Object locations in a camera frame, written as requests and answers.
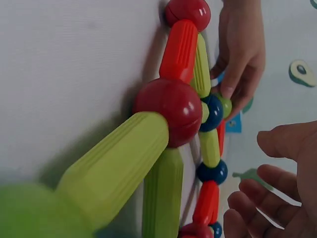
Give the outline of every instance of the blue sticker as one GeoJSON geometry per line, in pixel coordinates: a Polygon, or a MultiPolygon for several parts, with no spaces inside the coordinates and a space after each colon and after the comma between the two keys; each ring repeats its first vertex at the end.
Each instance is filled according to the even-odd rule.
{"type": "Polygon", "coordinates": [[[226,133],[242,133],[241,112],[226,122],[226,133]]]}
{"type": "Polygon", "coordinates": [[[220,83],[223,80],[224,77],[224,72],[222,72],[219,76],[218,76],[218,83],[220,83]]]}

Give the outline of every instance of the child's hand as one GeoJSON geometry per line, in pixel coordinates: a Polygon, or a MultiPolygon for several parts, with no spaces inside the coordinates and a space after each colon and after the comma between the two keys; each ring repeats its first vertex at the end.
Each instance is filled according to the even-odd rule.
{"type": "Polygon", "coordinates": [[[211,69],[211,79],[226,70],[219,90],[223,97],[232,100],[228,119],[251,100],[264,66],[261,1],[224,0],[219,20],[219,57],[211,69]]]}
{"type": "Polygon", "coordinates": [[[240,191],[228,198],[224,214],[226,238],[317,237],[317,121],[279,126],[258,134],[258,144],[270,157],[297,163],[297,174],[262,165],[258,175],[295,201],[294,206],[252,179],[243,180],[240,191]],[[258,210],[283,229],[271,224],[258,210]]]}

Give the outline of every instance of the green leaf sticker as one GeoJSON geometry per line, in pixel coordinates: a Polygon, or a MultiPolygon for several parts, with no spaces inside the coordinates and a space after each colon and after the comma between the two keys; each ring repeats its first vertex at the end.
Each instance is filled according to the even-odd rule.
{"type": "Polygon", "coordinates": [[[258,183],[260,183],[262,186],[266,187],[268,190],[272,191],[273,187],[269,184],[267,184],[266,182],[264,182],[257,174],[257,169],[249,169],[247,171],[245,171],[244,173],[240,174],[240,173],[233,173],[232,176],[234,178],[239,177],[242,180],[244,179],[253,179],[255,181],[257,181],[258,183]]]}
{"type": "Polygon", "coordinates": [[[246,113],[248,110],[250,110],[251,106],[253,103],[253,98],[251,98],[251,100],[248,102],[248,104],[242,109],[242,113],[246,113]]]}

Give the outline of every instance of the finger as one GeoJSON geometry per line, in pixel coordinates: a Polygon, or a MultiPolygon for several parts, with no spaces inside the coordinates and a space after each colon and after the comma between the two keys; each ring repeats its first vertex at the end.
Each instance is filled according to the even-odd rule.
{"type": "Polygon", "coordinates": [[[256,88],[259,84],[261,76],[263,74],[262,69],[257,69],[251,66],[246,66],[245,71],[242,75],[242,79],[238,83],[235,89],[234,96],[232,97],[232,111],[228,118],[236,116],[252,99],[256,88]]]}
{"type": "Polygon", "coordinates": [[[257,208],[283,228],[288,225],[300,208],[290,205],[253,179],[243,180],[239,189],[257,208]]]}
{"type": "Polygon", "coordinates": [[[218,93],[219,91],[220,91],[219,85],[217,85],[217,86],[215,86],[215,87],[212,87],[212,88],[210,89],[210,93],[212,93],[212,94],[218,93]]]}
{"type": "Polygon", "coordinates": [[[298,162],[298,154],[306,139],[317,131],[317,121],[280,125],[258,133],[258,145],[270,157],[289,158],[298,162]]]}
{"type": "Polygon", "coordinates": [[[235,88],[237,87],[242,73],[247,66],[249,58],[242,55],[231,55],[229,63],[221,82],[221,94],[225,98],[231,98],[235,88]]]}
{"type": "Polygon", "coordinates": [[[216,64],[210,70],[210,79],[218,78],[218,76],[224,72],[227,67],[227,62],[222,58],[218,57],[216,64]]]}
{"type": "Polygon", "coordinates": [[[252,238],[241,215],[233,209],[223,215],[223,232],[226,238],[252,238]]]}
{"type": "Polygon", "coordinates": [[[232,110],[226,120],[231,120],[248,104],[250,101],[249,97],[239,97],[238,99],[232,100],[232,110]]]}
{"type": "Polygon", "coordinates": [[[266,183],[275,187],[295,201],[302,202],[297,189],[296,175],[272,165],[261,165],[258,175],[266,183]]]}
{"type": "Polygon", "coordinates": [[[281,229],[276,228],[255,207],[254,203],[243,192],[234,192],[228,198],[231,209],[236,210],[253,237],[275,238],[279,237],[281,229]]]}

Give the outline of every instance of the green ball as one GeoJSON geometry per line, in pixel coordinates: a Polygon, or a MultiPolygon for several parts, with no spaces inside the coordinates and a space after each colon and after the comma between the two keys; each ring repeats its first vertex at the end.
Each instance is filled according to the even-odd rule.
{"type": "Polygon", "coordinates": [[[230,99],[224,98],[220,95],[220,93],[215,94],[218,99],[221,101],[222,107],[223,107],[223,118],[227,118],[232,110],[232,103],[230,99]]]}
{"type": "Polygon", "coordinates": [[[38,184],[0,187],[1,238],[93,238],[81,210],[38,184]]]}

